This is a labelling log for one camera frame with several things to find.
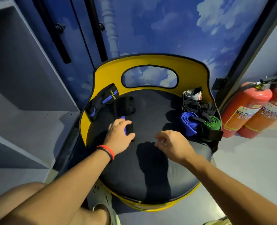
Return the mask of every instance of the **black leather cushion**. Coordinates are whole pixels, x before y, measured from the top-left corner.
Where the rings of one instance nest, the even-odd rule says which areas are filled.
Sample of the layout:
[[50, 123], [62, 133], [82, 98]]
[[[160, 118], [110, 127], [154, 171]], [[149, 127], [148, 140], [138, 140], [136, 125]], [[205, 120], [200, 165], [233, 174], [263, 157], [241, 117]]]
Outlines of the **black leather cushion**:
[[[120, 196], [140, 200], [145, 204], [173, 201], [197, 184], [197, 178], [186, 168], [169, 160], [154, 146], [154, 136], [161, 130], [183, 132], [179, 116], [182, 98], [158, 90], [136, 90], [122, 96], [132, 96], [136, 112], [132, 115], [135, 141], [117, 155], [102, 172], [101, 181]], [[90, 150], [103, 143], [110, 123], [114, 121], [113, 107], [103, 108], [91, 123], [87, 145]], [[200, 155], [210, 161], [212, 152], [204, 144], [189, 140]]]

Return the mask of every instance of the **white wall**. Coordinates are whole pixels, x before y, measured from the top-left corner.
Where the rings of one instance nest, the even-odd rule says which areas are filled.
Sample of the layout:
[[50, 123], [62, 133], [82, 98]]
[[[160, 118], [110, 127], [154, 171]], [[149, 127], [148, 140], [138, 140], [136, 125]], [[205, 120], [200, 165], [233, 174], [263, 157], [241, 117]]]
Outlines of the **white wall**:
[[240, 84], [277, 75], [277, 25], [240, 80]]

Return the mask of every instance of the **gray floor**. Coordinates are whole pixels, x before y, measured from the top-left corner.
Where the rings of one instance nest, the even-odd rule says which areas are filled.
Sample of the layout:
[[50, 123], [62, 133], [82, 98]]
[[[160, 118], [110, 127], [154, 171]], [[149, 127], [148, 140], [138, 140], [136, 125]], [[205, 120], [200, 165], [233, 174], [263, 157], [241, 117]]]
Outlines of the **gray floor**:
[[[277, 130], [254, 139], [223, 138], [214, 159], [219, 169], [277, 205]], [[122, 225], [201, 225], [225, 214], [201, 185], [173, 207], [160, 212], [138, 212], [114, 200]]]

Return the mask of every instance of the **red fire extinguisher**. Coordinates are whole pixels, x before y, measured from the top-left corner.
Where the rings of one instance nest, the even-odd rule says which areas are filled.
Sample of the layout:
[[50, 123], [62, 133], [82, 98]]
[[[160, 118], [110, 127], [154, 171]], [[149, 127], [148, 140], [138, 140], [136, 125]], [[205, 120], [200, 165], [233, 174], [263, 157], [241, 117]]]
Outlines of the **red fire extinguisher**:
[[238, 134], [245, 138], [254, 138], [277, 121], [277, 87], [272, 89], [272, 93], [271, 100], [238, 130]]
[[253, 115], [272, 98], [271, 84], [277, 77], [244, 83], [227, 100], [221, 111], [223, 137], [233, 136]]

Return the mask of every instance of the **black wristband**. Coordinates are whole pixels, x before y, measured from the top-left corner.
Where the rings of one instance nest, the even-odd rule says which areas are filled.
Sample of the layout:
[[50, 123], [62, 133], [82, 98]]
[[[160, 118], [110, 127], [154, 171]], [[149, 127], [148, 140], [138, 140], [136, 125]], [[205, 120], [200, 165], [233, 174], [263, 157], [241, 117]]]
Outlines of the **black wristband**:
[[103, 148], [103, 147], [97, 147], [97, 150], [98, 149], [100, 149], [100, 150], [102, 150], [102, 151], [105, 151], [108, 155], [109, 155], [109, 157], [110, 157], [110, 161], [109, 161], [109, 163], [111, 163], [112, 162], [112, 155], [110, 154], [110, 152], [109, 151], [107, 151], [105, 148]]

